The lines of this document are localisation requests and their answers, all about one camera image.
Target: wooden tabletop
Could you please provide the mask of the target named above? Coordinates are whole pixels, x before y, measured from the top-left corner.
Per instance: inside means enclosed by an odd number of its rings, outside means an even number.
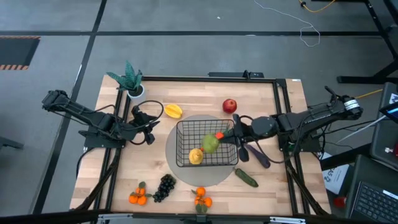
[[[286,82],[291,110],[293,112],[306,110],[307,104],[300,80],[286,80]],[[146,88],[147,100],[157,100],[164,105],[178,104],[183,109],[182,119],[195,114],[231,119],[232,116],[221,109],[222,102],[227,98],[236,100],[238,109],[235,113],[240,115],[246,114],[255,118],[276,114],[272,85],[268,83],[146,81],[142,84]],[[118,84],[114,80],[104,76],[96,108],[115,103],[116,87]],[[284,105],[281,90],[279,95],[281,104]],[[123,94],[122,105],[125,99],[126,93]],[[160,106],[155,103],[142,105],[140,109],[154,116],[160,113]],[[159,120],[160,124],[152,131],[156,138],[153,144],[134,146],[128,143],[122,150],[111,207],[113,212],[196,213],[195,196],[191,193],[191,189],[195,187],[178,179],[175,189],[161,203],[154,203],[153,199],[149,200],[145,206],[128,202],[129,194],[135,190],[139,182],[145,181],[147,192],[153,194],[160,184],[160,178],[167,173],[172,174],[165,158],[165,143],[171,129],[180,119],[170,118],[164,113]],[[141,139],[142,134],[139,134],[134,141],[139,142]],[[282,153],[278,150],[276,137],[262,140],[260,145],[272,159],[278,161],[283,159]],[[79,206],[97,184],[103,157],[104,149],[98,148],[83,158],[70,208]],[[330,212],[319,161],[309,152],[300,153],[300,157],[306,186],[322,208]],[[208,213],[219,215],[292,214],[283,164],[271,164],[269,169],[264,169],[257,160],[251,159],[249,162],[240,161],[236,167],[256,179],[259,187],[250,187],[231,173],[218,185],[206,188],[206,196],[213,199],[213,206]],[[109,181],[104,187],[101,208],[104,208],[108,184]],[[298,209],[302,212],[300,191],[297,186],[295,189]]]

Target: purple eggplant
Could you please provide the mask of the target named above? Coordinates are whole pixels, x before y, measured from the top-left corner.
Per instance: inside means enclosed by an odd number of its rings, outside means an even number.
[[[264,168],[268,169],[271,166],[268,158],[263,153],[257,151],[253,146],[245,144],[244,148],[251,151]]]

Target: apple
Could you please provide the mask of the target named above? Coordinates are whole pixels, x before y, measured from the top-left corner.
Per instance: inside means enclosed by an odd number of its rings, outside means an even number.
[[[234,113],[237,107],[236,101],[232,99],[226,99],[223,103],[223,111],[228,114]]]

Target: grapes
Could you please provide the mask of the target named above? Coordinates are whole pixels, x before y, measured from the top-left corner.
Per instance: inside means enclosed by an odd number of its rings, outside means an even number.
[[[153,196],[154,202],[161,202],[166,197],[169,196],[171,190],[174,189],[174,185],[176,183],[176,179],[174,179],[170,174],[164,175],[160,179],[160,185],[157,188],[155,195]]]

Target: gray circular mat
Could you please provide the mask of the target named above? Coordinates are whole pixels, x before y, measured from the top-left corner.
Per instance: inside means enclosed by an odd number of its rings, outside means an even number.
[[[193,115],[184,119],[208,120],[218,119],[210,115]],[[172,172],[185,183],[196,187],[209,187],[219,184],[233,171],[234,166],[213,166],[213,167],[179,167],[176,163],[176,135],[177,126],[171,130],[166,142],[166,160]]]

